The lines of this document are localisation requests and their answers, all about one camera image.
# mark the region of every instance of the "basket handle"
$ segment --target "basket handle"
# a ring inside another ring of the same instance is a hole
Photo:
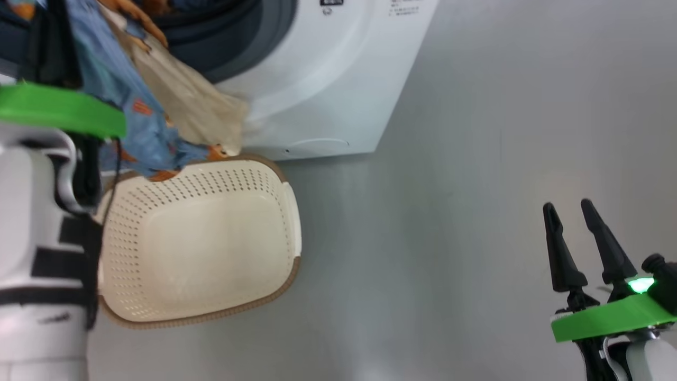
[[[294,196],[294,190],[288,182],[282,183],[282,189],[284,191],[284,199],[287,204],[287,211],[289,212],[290,225],[292,229],[292,235],[294,239],[294,256],[301,256],[301,217],[299,215],[299,204],[296,202],[296,197]]]

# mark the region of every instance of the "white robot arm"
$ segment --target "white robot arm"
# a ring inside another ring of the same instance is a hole
[[[73,213],[77,155],[58,129],[0,123],[0,381],[87,379],[101,230]]]
[[[677,350],[660,339],[677,321],[677,264],[653,254],[642,263],[653,278],[628,282],[637,271],[625,251],[590,200],[581,208],[604,265],[603,281],[613,289],[607,304],[585,293],[588,280],[571,257],[554,205],[543,205],[552,289],[569,293],[567,308],[551,323],[556,341],[578,346],[588,381],[677,379]]]

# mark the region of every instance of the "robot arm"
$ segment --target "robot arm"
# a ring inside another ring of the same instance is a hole
[[[583,291],[588,280],[569,253],[554,206],[544,205],[552,289],[569,293],[568,307],[558,310],[551,324],[555,340],[578,346],[588,381],[674,380],[677,350],[659,335],[677,321],[677,264],[666,264],[658,254],[650,256],[642,268],[653,278],[639,279],[650,287],[635,287],[628,279],[637,271],[609,227],[590,200],[581,201],[581,207],[604,265],[603,281],[613,290],[606,304]],[[611,339],[617,342],[610,344]]]
[[[68,137],[2,126],[4,134],[20,130],[14,137]],[[86,380],[90,253],[73,239],[83,217],[55,199],[55,167],[43,151],[58,149],[0,149],[0,380]]]

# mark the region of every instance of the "orange pattern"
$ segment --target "orange pattern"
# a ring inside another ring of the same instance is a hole
[[[165,181],[169,180],[172,177],[176,176],[179,174],[179,171],[157,171],[153,176],[150,176],[148,178],[148,181]]]
[[[133,110],[135,113],[143,115],[153,115],[153,110],[151,110],[151,108],[148,107],[147,104],[143,103],[140,99],[134,101]]]
[[[121,149],[122,152],[119,152],[118,147],[116,147],[116,146],[113,146],[113,149],[115,150],[116,153],[118,153],[120,155],[120,158],[122,160],[128,161],[130,163],[136,163],[136,158],[134,156],[130,155],[129,153],[127,153],[127,151],[125,151],[124,149]]]
[[[220,144],[214,144],[213,146],[209,146],[207,160],[209,161],[220,160],[225,159],[226,157],[228,157],[228,155],[226,155],[226,153],[221,150]]]
[[[157,25],[150,19],[150,17],[141,10],[132,0],[99,0],[99,2],[106,8],[117,12],[118,14],[126,14],[133,20],[136,20],[144,26],[146,32],[157,38],[162,46],[167,47],[167,38],[165,34],[158,28]]]
[[[33,4],[17,4],[11,5],[14,13],[19,15],[24,20],[32,20],[35,14],[35,5]]]

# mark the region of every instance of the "green light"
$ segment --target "green light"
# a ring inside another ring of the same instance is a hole
[[[638,278],[633,281],[629,281],[628,285],[635,291],[637,294],[643,294],[647,292],[649,287],[653,284],[653,278]]]

